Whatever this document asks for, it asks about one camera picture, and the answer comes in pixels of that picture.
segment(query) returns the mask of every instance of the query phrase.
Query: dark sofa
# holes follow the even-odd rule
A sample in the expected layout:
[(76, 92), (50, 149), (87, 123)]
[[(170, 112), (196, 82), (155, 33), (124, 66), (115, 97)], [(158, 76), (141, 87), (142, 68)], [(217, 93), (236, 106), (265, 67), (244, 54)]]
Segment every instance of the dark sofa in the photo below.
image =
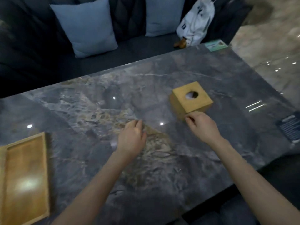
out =
[[(145, 37), (145, 0), (110, 0), (118, 49), (76, 59), (49, 4), (95, 0), (0, 0), (0, 98), (174, 50), (176, 33)], [(184, 16), (196, 0), (186, 0)], [(217, 0), (204, 41), (230, 43), (251, 10), (241, 0)]]

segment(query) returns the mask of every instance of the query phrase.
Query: marble table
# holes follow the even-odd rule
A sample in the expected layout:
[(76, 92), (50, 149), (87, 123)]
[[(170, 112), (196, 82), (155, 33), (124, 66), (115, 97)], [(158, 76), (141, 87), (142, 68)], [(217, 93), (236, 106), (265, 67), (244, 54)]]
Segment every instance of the marble table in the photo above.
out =
[(193, 81), (214, 101), (207, 114), (221, 134), (256, 169), (298, 147), (274, 124), (295, 108), (230, 48), (200, 45), (14, 95), (0, 100), (0, 145), (49, 136), (53, 213), (39, 223), (49, 224), (88, 184), (133, 118), (156, 134), (96, 224), (165, 224), (232, 185), (215, 153), (171, 110), (171, 90)]

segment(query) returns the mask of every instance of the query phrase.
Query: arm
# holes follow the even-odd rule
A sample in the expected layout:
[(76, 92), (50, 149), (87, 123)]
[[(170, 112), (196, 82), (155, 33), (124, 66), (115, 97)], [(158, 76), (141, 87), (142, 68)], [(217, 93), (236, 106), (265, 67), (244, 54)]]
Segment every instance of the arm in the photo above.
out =
[(119, 134), (117, 150), (52, 225), (91, 224), (123, 169), (141, 152), (145, 143), (146, 133), (142, 133), (142, 121), (127, 123)]
[(189, 113), (186, 118), (192, 132), (218, 155), (251, 211), (262, 225), (294, 225), (300, 212), (266, 181), (224, 139), (216, 123), (203, 112)]

